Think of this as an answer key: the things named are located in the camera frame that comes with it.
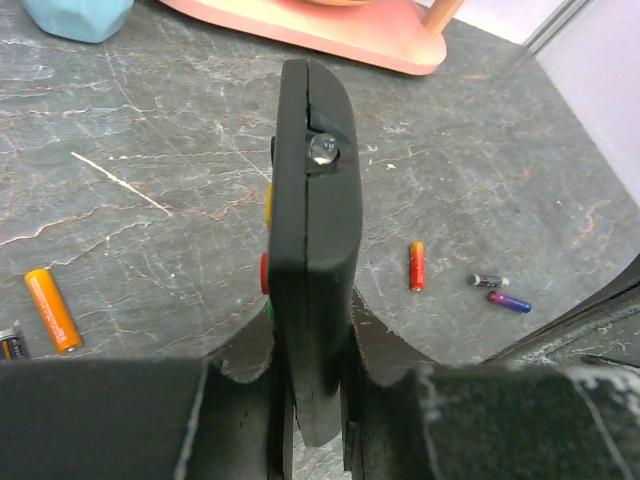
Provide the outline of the black white battery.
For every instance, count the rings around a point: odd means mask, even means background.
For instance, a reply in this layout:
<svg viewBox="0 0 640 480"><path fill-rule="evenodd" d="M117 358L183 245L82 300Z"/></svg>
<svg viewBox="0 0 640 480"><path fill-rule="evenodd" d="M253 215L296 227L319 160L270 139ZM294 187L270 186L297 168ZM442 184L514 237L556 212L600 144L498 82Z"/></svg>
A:
<svg viewBox="0 0 640 480"><path fill-rule="evenodd" d="M500 275L470 274L467 283L470 286L499 289L509 286L510 280Z"/></svg>

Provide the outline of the red orange battery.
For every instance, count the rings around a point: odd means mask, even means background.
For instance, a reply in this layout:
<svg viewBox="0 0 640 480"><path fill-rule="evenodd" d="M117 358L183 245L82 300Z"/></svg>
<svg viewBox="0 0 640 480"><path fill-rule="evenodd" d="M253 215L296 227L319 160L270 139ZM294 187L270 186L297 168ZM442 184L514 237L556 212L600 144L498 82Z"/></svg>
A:
<svg viewBox="0 0 640 480"><path fill-rule="evenodd" d="M409 288L419 292L425 288L425 249L420 241L413 242L409 253Z"/></svg>

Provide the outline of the purple blue battery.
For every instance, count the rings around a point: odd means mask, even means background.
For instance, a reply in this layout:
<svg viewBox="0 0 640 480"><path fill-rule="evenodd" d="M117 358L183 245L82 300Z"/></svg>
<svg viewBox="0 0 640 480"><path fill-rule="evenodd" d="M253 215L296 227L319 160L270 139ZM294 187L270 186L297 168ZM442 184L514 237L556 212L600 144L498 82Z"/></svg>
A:
<svg viewBox="0 0 640 480"><path fill-rule="evenodd" d="M487 294L486 299L493 305L497 305L518 313L527 314L532 310L532 306L530 303L495 290L490 291Z"/></svg>

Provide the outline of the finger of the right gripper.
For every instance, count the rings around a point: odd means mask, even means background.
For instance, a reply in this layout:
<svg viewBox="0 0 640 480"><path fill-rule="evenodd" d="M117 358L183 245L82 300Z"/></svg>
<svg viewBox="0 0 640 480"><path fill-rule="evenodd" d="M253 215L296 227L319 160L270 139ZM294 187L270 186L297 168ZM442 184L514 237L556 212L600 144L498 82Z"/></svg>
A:
<svg viewBox="0 0 640 480"><path fill-rule="evenodd" d="M591 364L639 368L639 259L549 324L483 360L503 367Z"/></svg>

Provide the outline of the black silver battery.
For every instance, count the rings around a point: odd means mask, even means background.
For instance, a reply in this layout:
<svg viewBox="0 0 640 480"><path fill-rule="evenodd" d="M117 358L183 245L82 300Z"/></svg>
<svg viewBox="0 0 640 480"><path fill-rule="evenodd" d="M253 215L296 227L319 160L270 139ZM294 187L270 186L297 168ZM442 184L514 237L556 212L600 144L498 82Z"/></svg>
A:
<svg viewBox="0 0 640 480"><path fill-rule="evenodd" d="M30 358L26 342L23 338L22 329L18 322L1 329L0 344L0 359L2 361L25 360Z"/></svg>

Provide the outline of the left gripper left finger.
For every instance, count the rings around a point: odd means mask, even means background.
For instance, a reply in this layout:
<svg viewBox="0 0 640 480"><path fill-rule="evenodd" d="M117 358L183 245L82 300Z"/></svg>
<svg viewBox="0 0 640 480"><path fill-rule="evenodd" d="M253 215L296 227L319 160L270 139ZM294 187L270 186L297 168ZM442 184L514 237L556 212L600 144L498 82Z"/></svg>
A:
<svg viewBox="0 0 640 480"><path fill-rule="evenodd" d="M5 479L288 479L292 423L266 313L201 358L1 365Z"/></svg>

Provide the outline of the light blue mug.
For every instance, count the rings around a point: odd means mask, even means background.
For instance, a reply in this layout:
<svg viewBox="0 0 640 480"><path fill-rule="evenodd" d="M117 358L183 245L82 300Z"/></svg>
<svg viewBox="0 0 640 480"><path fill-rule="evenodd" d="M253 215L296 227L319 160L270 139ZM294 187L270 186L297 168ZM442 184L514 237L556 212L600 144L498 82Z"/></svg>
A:
<svg viewBox="0 0 640 480"><path fill-rule="evenodd" d="M35 24L51 35L98 44L116 34L127 20L133 0L24 0Z"/></svg>

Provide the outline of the right aluminium frame post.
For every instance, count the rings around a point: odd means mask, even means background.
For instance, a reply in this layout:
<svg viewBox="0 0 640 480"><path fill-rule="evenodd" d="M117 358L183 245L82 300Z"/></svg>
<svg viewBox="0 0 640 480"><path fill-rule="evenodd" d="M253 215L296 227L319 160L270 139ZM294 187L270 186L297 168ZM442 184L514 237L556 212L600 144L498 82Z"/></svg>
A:
<svg viewBox="0 0 640 480"><path fill-rule="evenodd" d="M562 1L524 42L512 64L520 65L538 56L592 3L593 0Z"/></svg>

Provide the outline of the pink three-tier shelf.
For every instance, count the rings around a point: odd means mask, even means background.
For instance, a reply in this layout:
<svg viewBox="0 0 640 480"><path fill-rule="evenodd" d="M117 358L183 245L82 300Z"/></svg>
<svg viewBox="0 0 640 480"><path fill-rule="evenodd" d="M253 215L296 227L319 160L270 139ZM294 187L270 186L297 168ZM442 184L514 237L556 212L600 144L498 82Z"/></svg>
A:
<svg viewBox="0 0 640 480"><path fill-rule="evenodd" d="M164 0L197 20L338 57L422 76L445 60L443 31L460 1Z"/></svg>

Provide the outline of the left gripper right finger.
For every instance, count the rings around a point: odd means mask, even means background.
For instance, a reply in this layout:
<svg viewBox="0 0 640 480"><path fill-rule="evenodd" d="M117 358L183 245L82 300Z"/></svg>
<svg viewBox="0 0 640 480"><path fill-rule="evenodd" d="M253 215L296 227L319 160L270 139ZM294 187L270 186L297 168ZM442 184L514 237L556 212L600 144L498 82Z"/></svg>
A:
<svg viewBox="0 0 640 480"><path fill-rule="evenodd" d="M435 363L352 297L343 462L355 479L635 479L639 377L621 366Z"/></svg>

